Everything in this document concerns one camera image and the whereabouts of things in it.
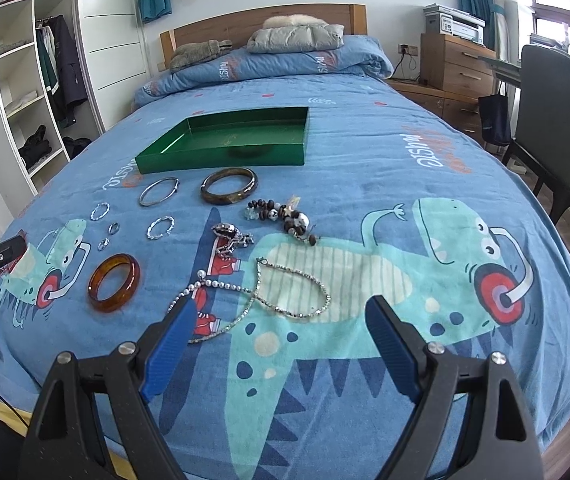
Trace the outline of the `cream fur cushion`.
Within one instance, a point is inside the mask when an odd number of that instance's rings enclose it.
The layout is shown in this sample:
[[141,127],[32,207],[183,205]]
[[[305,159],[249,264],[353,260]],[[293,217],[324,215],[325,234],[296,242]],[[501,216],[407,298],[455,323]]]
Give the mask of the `cream fur cushion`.
[[306,14],[274,15],[263,22],[263,28],[311,25],[326,25],[326,22]]

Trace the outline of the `hanging dark clothes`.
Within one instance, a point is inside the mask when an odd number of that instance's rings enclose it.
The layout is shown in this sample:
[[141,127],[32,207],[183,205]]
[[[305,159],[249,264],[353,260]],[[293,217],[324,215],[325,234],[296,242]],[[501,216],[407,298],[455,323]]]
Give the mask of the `hanging dark clothes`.
[[76,42],[62,15],[46,18],[35,29],[45,92],[59,128],[76,122],[76,108],[87,101]]

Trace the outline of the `amber resin bangle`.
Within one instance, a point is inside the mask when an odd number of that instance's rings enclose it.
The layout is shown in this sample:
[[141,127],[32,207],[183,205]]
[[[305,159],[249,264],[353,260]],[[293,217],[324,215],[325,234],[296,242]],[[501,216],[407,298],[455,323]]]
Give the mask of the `amber resin bangle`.
[[88,281],[88,301],[98,312],[116,312],[133,298],[141,277],[140,264],[133,256],[110,256],[94,270]]

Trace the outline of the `green jewelry tray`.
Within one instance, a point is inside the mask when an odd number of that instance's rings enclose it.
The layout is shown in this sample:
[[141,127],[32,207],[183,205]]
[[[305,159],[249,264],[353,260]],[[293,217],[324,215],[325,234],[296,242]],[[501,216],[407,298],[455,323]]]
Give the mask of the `green jewelry tray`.
[[189,117],[136,155],[141,174],[170,170],[302,166],[310,109],[232,110]]

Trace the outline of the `dark grey chair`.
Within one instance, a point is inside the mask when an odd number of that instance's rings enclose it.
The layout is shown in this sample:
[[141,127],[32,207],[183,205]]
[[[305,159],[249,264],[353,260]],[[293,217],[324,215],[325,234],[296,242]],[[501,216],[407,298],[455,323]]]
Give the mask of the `dark grey chair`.
[[535,192],[552,192],[548,216],[556,224],[570,208],[570,55],[527,44],[521,50],[520,101],[515,137],[503,156],[520,160],[537,177]]

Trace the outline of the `silver metal watch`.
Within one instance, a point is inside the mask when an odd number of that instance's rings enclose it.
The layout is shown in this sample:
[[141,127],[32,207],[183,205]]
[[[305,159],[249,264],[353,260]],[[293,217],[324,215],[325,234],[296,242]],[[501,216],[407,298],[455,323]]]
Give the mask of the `silver metal watch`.
[[236,248],[247,248],[254,244],[254,238],[250,233],[243,233],[234,224],[220,222],[212,226],[213,234],[222,242],[216,246],[216,253],[222,258],[230,258]]

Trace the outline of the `folded blue duvet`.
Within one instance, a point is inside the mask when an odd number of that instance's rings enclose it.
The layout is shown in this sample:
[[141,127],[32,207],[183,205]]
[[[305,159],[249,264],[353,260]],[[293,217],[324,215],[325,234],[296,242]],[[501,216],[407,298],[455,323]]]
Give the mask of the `folded blue duvet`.
[[230,51],[212,61],[165,72],[134,92],[133,106],[141,108],[174,93],[245,80],[286,76],[349,74],[388,79],[393,65],[377,39],[348,35],[335,50],[291,53]]

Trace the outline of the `grey puffer jacket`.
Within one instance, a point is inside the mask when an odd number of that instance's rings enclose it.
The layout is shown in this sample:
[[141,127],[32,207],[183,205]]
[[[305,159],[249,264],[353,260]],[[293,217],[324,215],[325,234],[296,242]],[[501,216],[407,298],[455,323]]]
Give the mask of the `grey puffer jacket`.
[[253,54],[306,53],[343,46],[344,26],[336,24],[288,25],[259,29],[248,39]]

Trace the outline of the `white grey printer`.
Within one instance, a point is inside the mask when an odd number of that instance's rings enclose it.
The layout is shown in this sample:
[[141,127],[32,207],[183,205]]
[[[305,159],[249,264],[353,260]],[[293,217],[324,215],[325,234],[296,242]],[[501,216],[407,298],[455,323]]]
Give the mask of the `white grey printer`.
[[456,36],[475,44],[484,44],[486,22],[481,18],[437,3],[425,6],[422,10],[425,15],[426,32]]

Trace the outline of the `small twisted silver hoop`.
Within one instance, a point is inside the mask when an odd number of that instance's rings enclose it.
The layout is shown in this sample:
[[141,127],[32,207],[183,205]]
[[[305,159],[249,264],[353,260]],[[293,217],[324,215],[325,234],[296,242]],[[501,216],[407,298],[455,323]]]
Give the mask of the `small twisted silver hoop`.
[[104,218],[110,211],[110,203],[101,202],[97,204],[90,213],[91,221],[99,221]]

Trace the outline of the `white open wardrobe shelf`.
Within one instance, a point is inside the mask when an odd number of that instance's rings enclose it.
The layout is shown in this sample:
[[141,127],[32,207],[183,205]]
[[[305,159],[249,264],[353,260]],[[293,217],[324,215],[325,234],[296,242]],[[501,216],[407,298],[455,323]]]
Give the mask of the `white open wardrobe shelf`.
[[[36,25],[61,16],[73,26],[75,10],[74,0],[0,1],[0,194],[12,212],[30,203],[70,162],[64,136],[99,137],[100,127],[88,104],[80,105],[74,124],[58,128],[38,55]],[[41,126],[50,151],[28,167],[19,150]]]

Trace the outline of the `dark brown jade bangle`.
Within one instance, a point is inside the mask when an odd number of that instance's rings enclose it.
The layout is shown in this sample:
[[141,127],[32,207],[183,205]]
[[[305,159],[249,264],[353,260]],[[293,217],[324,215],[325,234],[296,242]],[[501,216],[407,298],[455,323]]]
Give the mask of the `dark brown jade bangle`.
[[200,196],[212,205],[231,205],[250,196],[257,189],[258,182],[258,176],[252,169],[224,168],[204,178]]

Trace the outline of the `plain silver bangle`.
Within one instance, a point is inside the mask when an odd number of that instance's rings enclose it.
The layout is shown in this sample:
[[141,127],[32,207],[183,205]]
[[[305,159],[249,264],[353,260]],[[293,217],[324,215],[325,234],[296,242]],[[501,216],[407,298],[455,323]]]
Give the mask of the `plain silver bangle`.
[[177,177],[164,177],[148,184],[140,192],[137,203],[143,208],[155,207],[170,200],[180,188],[180,179]]

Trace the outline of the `wooden headboard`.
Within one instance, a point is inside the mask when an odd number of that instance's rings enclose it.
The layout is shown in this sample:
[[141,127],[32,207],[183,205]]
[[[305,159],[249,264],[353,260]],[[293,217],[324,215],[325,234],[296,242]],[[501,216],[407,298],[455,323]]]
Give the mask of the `wooden headboard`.
[[305,3],[290,6],[267,6],[206,18],[192,24],[172,27],[159,36],[164,67],[170,66],[172,54],[181,44],[210,39],[228,39],[235,49],[244,46],[263,22],[274,16],[306,14],[330,24],[344,26],[348,35],[367,34],[367,11],[364,4]]

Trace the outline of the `blue dinosaur bedspread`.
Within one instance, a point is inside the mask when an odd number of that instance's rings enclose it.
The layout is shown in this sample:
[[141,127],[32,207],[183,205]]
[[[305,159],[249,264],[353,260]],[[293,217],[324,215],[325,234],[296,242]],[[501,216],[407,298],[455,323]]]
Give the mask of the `blue dinosaur bedspread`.
[[[261,167],[257,198],[293,197],[317,242],[244,204],[199,193],[202,169],[140,174],[135,157],[182,120],[306,106],[306,161]],[[148,184],[180,179],[166,202]],[[101,203],[99,221],[90,213]],[[212,226],[254,244],[230,258]],[[502,352],[547,446],[570,419],[570,252],[527,185],[467,136],[364,76],[247,80],[172,94],[94,141],[8,228],[29,248],[0,278],[0,421],[23,434],[58,353],[101,356],[134,340],[187,292],[188,346],[151,411],[192,479],[370,479],[413,402],[396,390],[365,325],[386,298],[422,338],[460,356]],[[129,254],[142,277],[102,313],[87,284]]]

